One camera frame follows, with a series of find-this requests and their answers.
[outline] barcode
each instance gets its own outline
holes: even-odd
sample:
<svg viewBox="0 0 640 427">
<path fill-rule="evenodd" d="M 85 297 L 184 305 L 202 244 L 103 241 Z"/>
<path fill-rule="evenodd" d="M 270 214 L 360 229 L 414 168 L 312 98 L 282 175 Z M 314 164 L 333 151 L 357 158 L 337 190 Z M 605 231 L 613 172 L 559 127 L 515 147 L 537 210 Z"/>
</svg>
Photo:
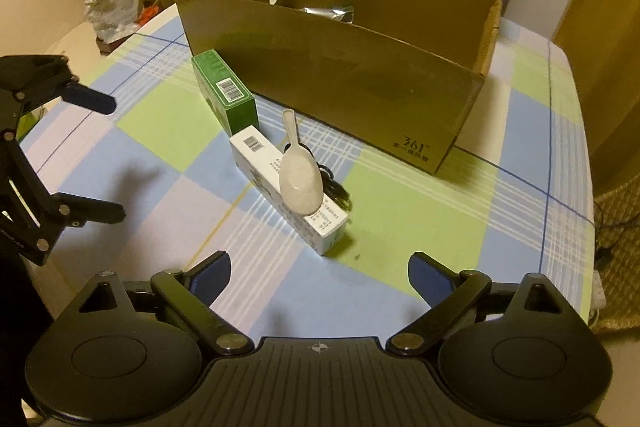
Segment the barcode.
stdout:
<svg viewBox="0 0 640 427">
<path fill-rule="evenodd" d="M 226 101 L 229 103 L 235 102 L 244 96 L 231 77 L 225 78 L 225 80 L 220 80 L 216 83 L 216 86 L 218 86 L 218 89 L 222 91 L 222 94 L 225 95 Z"/>
<path fill-rule="evenodd" d="M 255 136 L 250 136 L 249 138 L 246 138 L 244 140 L 244 143 L 247 147 L 249 147 L 249 149 L 252 150 L 252 152 L 258 152 L 260 149 L 262 149 L 262 147 L 264 147 L 264 145 L 258 142 Z"/>
</svg>

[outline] cardboard flap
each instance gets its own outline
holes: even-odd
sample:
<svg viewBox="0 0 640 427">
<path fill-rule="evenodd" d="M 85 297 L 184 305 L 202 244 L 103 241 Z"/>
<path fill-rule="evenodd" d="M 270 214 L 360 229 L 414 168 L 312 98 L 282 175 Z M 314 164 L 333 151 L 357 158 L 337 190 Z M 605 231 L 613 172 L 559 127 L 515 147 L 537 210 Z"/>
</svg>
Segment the cardboard flap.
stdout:
<svg viewBox="0 0 640 427">
<path fill-rule="evenodd" d="M 489 10 L 489 15 L 484 21 L 482 38 L 480 39 L 480 49 L 478 58 L 473 66 L 473 70 L 487 76 L 491 67 L 491 60 L 494 58 L 495 41 L 500 30 L 500 17 L 502 13 L 502 0 L 495 0 L 494 5 Z"/>
</svg>

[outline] table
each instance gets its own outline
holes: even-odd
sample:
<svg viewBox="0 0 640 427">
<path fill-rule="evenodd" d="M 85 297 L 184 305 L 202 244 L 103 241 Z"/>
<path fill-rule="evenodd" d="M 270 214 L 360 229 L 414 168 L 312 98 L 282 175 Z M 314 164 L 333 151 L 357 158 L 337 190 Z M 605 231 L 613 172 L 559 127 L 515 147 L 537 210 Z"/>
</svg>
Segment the table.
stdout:
<svg viewBox="0 0 640 427">
<path fill-rule="evenodd" d="M 127 211 L 119 225 L 67 229 L 47 265 L 30 267 L 54 315 L 98 271 L 146 279 L 222 249 L 232 278 L 212 308 L 254 340 L 384 342 L 428 309 L 406 274 L 417 250 L 500 282 L 541 271 L 587 316 L 594 228 L 586 141 L 568 61 L 548 40 L 502 21 L 489 77 L 436 176 L 304 120 L 303 141 L 353 200 L 346 238 L 326 257 L 236 168 L 190 57 L 172 7 L 81 79 L 115 96 L 115 113 L 61 102 L 23 141 L 50 192 Z M 263 133 L 282 146 L 280 108 L 261 98 L 257 108 Z"/>
</svg>

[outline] green product box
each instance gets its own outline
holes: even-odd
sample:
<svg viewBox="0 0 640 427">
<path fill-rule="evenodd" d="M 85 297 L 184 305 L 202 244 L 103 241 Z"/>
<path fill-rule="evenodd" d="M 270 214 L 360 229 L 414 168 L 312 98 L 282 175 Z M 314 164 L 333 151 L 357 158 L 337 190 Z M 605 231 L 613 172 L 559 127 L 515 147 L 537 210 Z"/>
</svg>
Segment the green product box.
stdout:
<svg viewBox="0 0 640 427">
<path fill-rule="evenodd" d="M 200 91 L 229 136 L 258 127 L 254 96 L 215 50 L 191 59 Z"/>
</svg>

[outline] white box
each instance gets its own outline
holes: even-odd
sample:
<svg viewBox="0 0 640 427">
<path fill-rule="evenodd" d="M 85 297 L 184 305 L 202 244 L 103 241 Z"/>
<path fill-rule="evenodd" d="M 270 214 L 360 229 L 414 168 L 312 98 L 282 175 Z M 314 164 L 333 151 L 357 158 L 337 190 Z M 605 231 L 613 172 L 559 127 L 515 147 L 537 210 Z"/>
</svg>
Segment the white box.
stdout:
<svg viewBox="0 0 640 427">
<path fill-rule="evenodd" d="M 349 216 L 326 194 L 311 216 L 295 214 L 280 197 L 282 153 L 252 125 L 230 139 L 236 165 L 308 245 L 324 255 L 344 235 Z"/>
</svg>

